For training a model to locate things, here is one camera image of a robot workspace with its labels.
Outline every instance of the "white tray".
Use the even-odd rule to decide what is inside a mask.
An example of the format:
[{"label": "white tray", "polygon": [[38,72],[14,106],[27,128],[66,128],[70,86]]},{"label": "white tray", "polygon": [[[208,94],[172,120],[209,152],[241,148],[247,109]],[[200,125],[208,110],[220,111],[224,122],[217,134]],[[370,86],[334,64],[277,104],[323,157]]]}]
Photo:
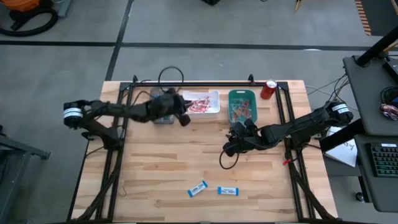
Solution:
[{"label": "white tray", "polygon": [[210,108],[204,113],[188,113],[191,118],[215,118],[220,112],[220,93],[218,91],[212,91],[209,93],[194,93],[190,91],[184,91],[182,96],[185,100],[198,100],[209,96]]}]

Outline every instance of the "wooden table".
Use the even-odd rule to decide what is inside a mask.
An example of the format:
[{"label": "wooden table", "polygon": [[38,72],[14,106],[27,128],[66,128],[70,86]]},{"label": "wooden table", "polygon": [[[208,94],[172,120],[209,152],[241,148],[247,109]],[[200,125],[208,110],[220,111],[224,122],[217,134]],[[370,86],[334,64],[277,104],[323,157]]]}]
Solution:
[{"label": "wooden table", "polygon": [[[304,82],[288,83],[296,118],[310,113]],[[101,100],[116,102],[119,84],[105,82]],[[231,170],[223,170],[218,164],[222,146],[227,142],[228,92],[232,89],[237,88],[180,90],[180,93],[218,90],[221,111],[213,119],[192,119],[184,128],[178,121],[171,125],[129,122],[114,222],[297,221],[289,169],[282,165],[285,161],[283,143],[266,151],[241,154],[238,164]],[[261,87],[238,89],[255,92],[259,127],[280,123],[275,95],[271,100],[263,100],[259,96]],[[136,88],[133,99],[141,90],[149,92],[150,88]],[[141,95],[138,102],[146,100],[148,96]],[[110,117],[100,119],[105,126],[110,126],[112,120]],[[93,141],[88,152],[100,146],[101,141]],[[311,189],[323,206],[337,217],[321,151],[309,147],[303,151],[303,156]],[[81,215],[100,190],[105,157],[105,150],[87,157],[72,218]],[[228,166],[234,159],[225,156],[223,163]],[[208,188],[190,198],[187,190],[202,180],[207,182]],[[218,187],[238,187],[239,196],[218,195]],[[304,214],[307,214],[304,194],[300,193]]]}]

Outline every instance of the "gray floor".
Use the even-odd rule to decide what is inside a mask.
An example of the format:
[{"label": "gray floor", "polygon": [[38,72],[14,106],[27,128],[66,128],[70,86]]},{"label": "gray floor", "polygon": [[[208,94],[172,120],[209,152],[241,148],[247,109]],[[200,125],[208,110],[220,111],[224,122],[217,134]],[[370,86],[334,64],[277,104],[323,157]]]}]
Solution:
[{"label": "gray floor", "polygon": [[[74,1],[66,19],[35,37],[0,40],[115,42],[128,0]],[[135,0],[124,42],[370,46],[379,37],[367,36],[354,0],[304,0],[294,13],[295,0],[221,0],[210,7],[199,0]],[[29,22],[43,23],[46,16]],[[0,26],[10,26],[0,6]],[[98,98],[113,53],[112,47],[49,47],[0,45],[0,124],[15,140],[52,152],[48,161],[33,158],[13,220],[32,223],[66,219],[86,141],[67,129],[62,104]],[[122,47],[112,80],[157,79],[168,65],[180,67],[186,80],[301,79],[320,87],[344,74],[342,58],[362,52],[241,49],[148,49]],[[166,73],[165,80],[179,79]],[[322,89],[333,91],[333,85]],[[350,88],[342,99],[356,108]],[[329,98],[309,96],[312,108]],[[359,114],[351,109],[355,117]],[[355,178],[330,178],[340,218],[396,223],[398,215],[379,213],[353,198]]]}]

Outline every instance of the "red soda can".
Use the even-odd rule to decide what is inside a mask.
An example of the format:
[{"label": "red soda can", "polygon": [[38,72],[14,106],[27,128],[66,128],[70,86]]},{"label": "red soda can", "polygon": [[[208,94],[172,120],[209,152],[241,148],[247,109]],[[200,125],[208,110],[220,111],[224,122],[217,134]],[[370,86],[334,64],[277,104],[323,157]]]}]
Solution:
[{"label": "red soda can", "polygon": [[274,94],[276,87],[277,83],[274,80],[266,81],[266,84],[261,90],[261,98],[269,100],[269,98],[272,97],[272,94]]}]

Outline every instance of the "red clip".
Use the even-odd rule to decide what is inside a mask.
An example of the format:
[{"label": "red clip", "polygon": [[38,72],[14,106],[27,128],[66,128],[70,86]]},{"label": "red clip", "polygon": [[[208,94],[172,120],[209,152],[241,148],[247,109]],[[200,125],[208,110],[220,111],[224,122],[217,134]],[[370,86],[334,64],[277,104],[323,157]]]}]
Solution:
[{"label": "red clip", "polygon": [[288,163],[290,163],[290,162],[292,162],[291,159],[286,160],[286,161],[284,162],[284,166],[286,166],[286,164],[288,164]]}]

